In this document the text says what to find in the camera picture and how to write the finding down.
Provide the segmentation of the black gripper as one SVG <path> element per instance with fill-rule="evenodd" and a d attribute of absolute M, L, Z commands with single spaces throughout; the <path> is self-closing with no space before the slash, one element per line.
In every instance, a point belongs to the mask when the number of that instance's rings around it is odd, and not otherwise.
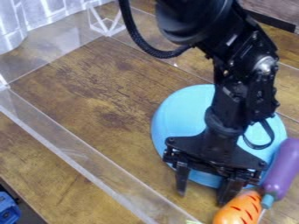
<path fill-rule="evenodd" d="M 241 149 L 237 140 L 237 136 L 225 136 L 209 129 L 195 136 L 165 138 L 163 161 L 175 169 L 176 191 L 181 196 L 191 171 L 223 178 L 216 198 L 219 207 L 235 198 L 247 184 L 257 184 L 267 161 Z"/>

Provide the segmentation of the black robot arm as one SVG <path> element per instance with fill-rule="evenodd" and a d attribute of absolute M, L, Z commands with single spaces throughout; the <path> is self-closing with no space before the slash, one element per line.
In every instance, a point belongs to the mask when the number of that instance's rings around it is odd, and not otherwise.
<path fill-rule="evenodd" d="M 248 126 L 260 123 L 272 137 L 267 118 L 279 102 L 273 87 L 276 45 L 237 0 L 156 0 L 163 35 L 183 50 L 197 47 L 213 64 L 215 95 L 205 110 L 204 131 L 169 136 L 163 160 L 176 170 L 176 190 L 184 194 L 189 172 L 223 177 L 217 204 L 225 205 L 245 185 L 260 181 L 267 162 L 237 146 Z"/>

